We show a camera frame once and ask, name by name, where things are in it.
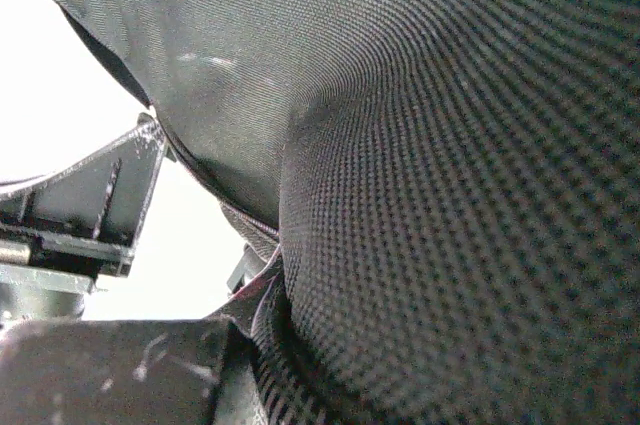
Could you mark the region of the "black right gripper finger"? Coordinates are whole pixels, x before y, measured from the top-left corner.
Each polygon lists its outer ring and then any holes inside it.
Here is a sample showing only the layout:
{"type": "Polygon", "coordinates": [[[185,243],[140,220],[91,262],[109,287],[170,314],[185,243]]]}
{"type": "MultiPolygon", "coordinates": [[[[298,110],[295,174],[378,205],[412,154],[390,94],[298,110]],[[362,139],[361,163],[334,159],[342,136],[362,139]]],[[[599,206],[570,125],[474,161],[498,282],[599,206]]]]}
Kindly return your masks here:
{"type": "Polygon", "coordinates": [[[269,267],[196,320],[23,320],[1,333],[4,424],[266,424],[251,325],[269,267]]]}

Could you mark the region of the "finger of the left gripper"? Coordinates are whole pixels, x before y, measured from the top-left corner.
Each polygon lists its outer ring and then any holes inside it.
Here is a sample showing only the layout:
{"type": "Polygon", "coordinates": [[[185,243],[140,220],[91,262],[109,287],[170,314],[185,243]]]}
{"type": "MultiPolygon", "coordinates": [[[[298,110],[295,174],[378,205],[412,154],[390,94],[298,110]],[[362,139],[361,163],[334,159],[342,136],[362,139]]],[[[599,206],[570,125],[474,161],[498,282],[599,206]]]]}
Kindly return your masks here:
{"type": "Polygon", "coordinates": [[[143,114],[67,169],[2,186],[2,263],[38,285],[61,274],[127,277],[166,149],[159,123],[143,114]]]}

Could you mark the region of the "black student backpack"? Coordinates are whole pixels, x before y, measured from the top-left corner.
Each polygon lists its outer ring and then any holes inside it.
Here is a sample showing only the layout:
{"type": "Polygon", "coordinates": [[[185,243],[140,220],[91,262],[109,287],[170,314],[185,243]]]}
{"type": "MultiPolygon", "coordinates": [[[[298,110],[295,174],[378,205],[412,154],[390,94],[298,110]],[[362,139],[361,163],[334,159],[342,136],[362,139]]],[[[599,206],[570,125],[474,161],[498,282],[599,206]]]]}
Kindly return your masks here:
{"type": "Polygon", "coordinates": [[[639,0],[54,0],[270,268],[218,417],[639,420],[639,0]]]}

